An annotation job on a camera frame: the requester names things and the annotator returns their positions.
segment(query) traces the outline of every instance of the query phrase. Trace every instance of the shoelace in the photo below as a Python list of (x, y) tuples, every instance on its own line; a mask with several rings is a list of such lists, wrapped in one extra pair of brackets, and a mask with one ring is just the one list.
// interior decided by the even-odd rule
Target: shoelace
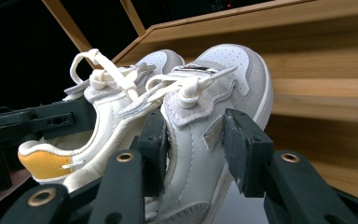
[[(128, 68), (120, 67), (117, 68), (109, 59), (101, 54), (97, 49), (91, 49), (88, 52), (81, 52), (77, 54), (72, 62), (70, 68), (70, 75), (72, 80), (80, 85), (84, 82), (76, 72), (78, 64), (84, 59), (88, 58), (95, 65), (100, 64), (103, 69), (94, 69), (89, 77), (89, 84), (97, 89), (101, 90), (108, 84), (108, 81), (115, 81), (114, 88), (118, 88), (129, 96), (132, 100), (138, 98), (138, 92), (136, 91), (135, 81), (139, 78), (142, 72), (151, 72), (156, 69), (155, 65), (146, 65), (142, 63), (140, 65), (131, 65)], [(75, 100), (80, 98), (83, 92), (75, 92), (69, 94), (63, 100)]]
[(169, 92), (179, 91), (179, 105), (184, 109), (189, 109), (197, 104), (203, 90), (209, 87), (214, 80), (232, 74), (236, 69), (236, 66), (230, 66), (221, 71), (196, 64), (190, 67), (176, 66), (168, 75), (156, 75), (147, 81), (147, 91), (160, 82), (167, 86), (150, 96), (147, 102), (160, 101)]

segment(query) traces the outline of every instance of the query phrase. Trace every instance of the black clamp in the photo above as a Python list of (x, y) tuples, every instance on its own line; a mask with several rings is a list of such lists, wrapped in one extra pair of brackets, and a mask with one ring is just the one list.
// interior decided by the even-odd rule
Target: black clamp
[(269, 223), (358, 223), (357, 198), (327, 185), (301, 154), (273, 150), (246, 114), (227, 110), (223, 143), (240, 192), (265, 198)]
[(0, 191), (11, 188), (9, 171), (23, 169), (17, 156), (20, 144), (85, 132), (94, 128), (95, 119), (85, 99), (14, 111), (0, 107)]

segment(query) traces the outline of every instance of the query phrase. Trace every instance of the wooden panel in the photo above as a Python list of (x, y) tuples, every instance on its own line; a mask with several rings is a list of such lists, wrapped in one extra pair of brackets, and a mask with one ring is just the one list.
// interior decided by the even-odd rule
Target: wooden panel
[(358, 170), (318, 160), (310, 161), (310, 163), (328, 184), (358, 197)]
[[(335, 50), (340, 52), (339, 55), (345, 55), (342, 54), (345, 53), (342, 47), (345, 50), (358, 50), (358, 2), (356, 1), (321, 0), (291, 6), (277, 5), (253, 12), (245, 9), (242, 11), (242, 14), (226, 18), (210, 18), (207, 21), (200, 19), (199, 22), (193, 20), (186, 25), (171, 23), (170, 27), (162, 26), (164, 28), (153, 27), (142, 41), (135, 44), (136, 49), (118, 55), (115, 62), (135, 63), (143, 55), (164, 48), (173, 49), (191, 61), (207, 48), (227, 42), (248, 46), (266, 59), (275, 58), (277, 54), (285, 58), (284, 54), (287, 53), (293, 56), (292, 59), (297, 55), (304, 59), (315, 51), (330, 50), (321, 59), (322, 62), (328, 62), (325, 59), (337, 53)], [(351, 55), (357, 55), (352, 58), (358, 58), (358, 52), (352, 51)]]
[(358, 98), (275, 94), (272, 113), (358, 122)]
[(285, 46), (286, 49), (257, 48), (262, 50), (261, 54), (274, 78), (358, 78), (358, 33), (355, 35), (343, 31), (339, 36), (342, 40), (331, 35), (300, 38), (305, 43), (328, 43), (332, 39), (336, 43), (326, 47), (318, 44), (307, 47), (293, 40), (292, 44), (290, 41), (280, 42), (282, 45), (279, 48)]
[(358, 78), (275, 78), (277, 94), (358, 97)]
[[(189, 60), (190, 60), (191, 54), (199, 55), (200, 53), (202, 53), (202, 50), (204, 50), (204, 49), (201, 49), (199, 51), (195, 51), (195, 49), (194, 49), (194, 50), (189, 51), (188, 52), (189, 54), (184, 54), (182, 51), (179, 51), (179, 49), (176, 48), (176, 47), (181, 47), (180, 45), (176, 46), (176, 44), (173, 42), (171, 42), (171, 43), (166, 42), (166, 41), (169, 41), (168, 36), (166, 35), (167, 33), (171, 34), (170, 40), (173, 40), (173, 41), (178, 40), (175, 37), (179, 34), (186, 35), (187, 37), (191, 37), (192, 35), (200, 36), (200, 31), (210, 30), (208, 27), (205, 27), (205, 25), (203, 24), (204, 21), (218, 20), (218, 22), (220, 23), (219, 19), (220, 18), (224, 19), (227, 17), (227, 15), (228, 16), (236, 16), (238, 14), (249, 13), (249, 12), (253, 12), (253, 11), (260, 11), (263, 9), (274, 8), (274, 7), (290, 6), (292, 4), (307, 2), (307, 1), (309, 1), (309, 0), (277, 0), (277, 1), (271, 1), (271, 2), (267, 2), (267, 3), (263, 3), (263, 4), (258, 4), (256, 6), (235, 8), (235, 9), (227, 10), (224, 12), (216, 12), (216, 13), (211, 13), (208, 15), (198, 16), (198, 17), (194, 17), (194, 18), (188, 18), (188, 19), (184, 19), (184, 20), (172, 21), (172, 22), (166, 22), (166, 23), (162, 23), (162, 24), (153, 25), (149, 29), (146, 30), (146, 33), (143, 36), (140, 36), (138, 39), (134, 40), (126, 49), (122, 50), (122, 52), (120, 52), (113, 59), (113, 62), (122, 64), (122, 65), (136, 63), (140, 58), (145, 56), (147, 53), (149, 53), (151, 51), (158, 50), (158, 49), (163, 49), (163, 48), (174, 49), (175, 51), (178, 51), (179, 53), (181, 53), (184, 57), (189, 58)], [(187, 26), (189, 24), (193, 24), (193, 23), (197, 24), (195, 32), (187, 30)], [(156, 37), (158, 38), (158, 36), (159, 36), (159, 34), (155, 35), (155, 32), (157, 32), (157, 31), (162, 31), (164, 33), (162, 35), (161, 43), (159, 43), (158, 39), (156, 39)], [(156, 40), (154, 42), (155, 42), (155, 44), (157, 44), (157, 46), (155, 44), (146, 44), (150, 40), (153, 40), (153, 39)]]

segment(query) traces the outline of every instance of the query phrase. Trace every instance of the sneaker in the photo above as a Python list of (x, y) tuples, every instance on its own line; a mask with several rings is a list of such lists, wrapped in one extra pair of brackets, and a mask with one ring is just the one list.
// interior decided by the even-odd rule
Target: sneaker
[(146, 89), (161, 83), (167, 87), (148, 102), (163, 98), (170, 156), (163, 192), (145, 200), (146, 222), (212, 223), (232, 182), (221, 141), (223, 115), (227, 108), (240, 110), (264, 129), (273, 98), (269, 70), (253, 50), (222, 44), (151, 77)]
[[(103, 68), (95, 69), (88, 80), (82, 80), (76, 73), (77, 65), (84, 58)], [(183, 58), (169, 49), (150, 53), (137, 64), (119, 68), (97, 49), (77, 54), (70, 69), (76, 86), (65, 90), (68, 96), (63, 100), (85, 97), (96, 111), (94, 130), (25, 142), (20, 145), (18, 152), (21, 163), (40, 184), (63, 184), (68, 176), (81, 170), (111, 145), (112, 133), (121, 122), (116, 114), (145, 92), (146, 81), (154, 75), (167, 74), (175, 66), (183, 64)], [(95, 172), (101, 176), (103, 169), (100, 165)], [(90, 180), (84, 176), (78, 182), (77, 188)]]

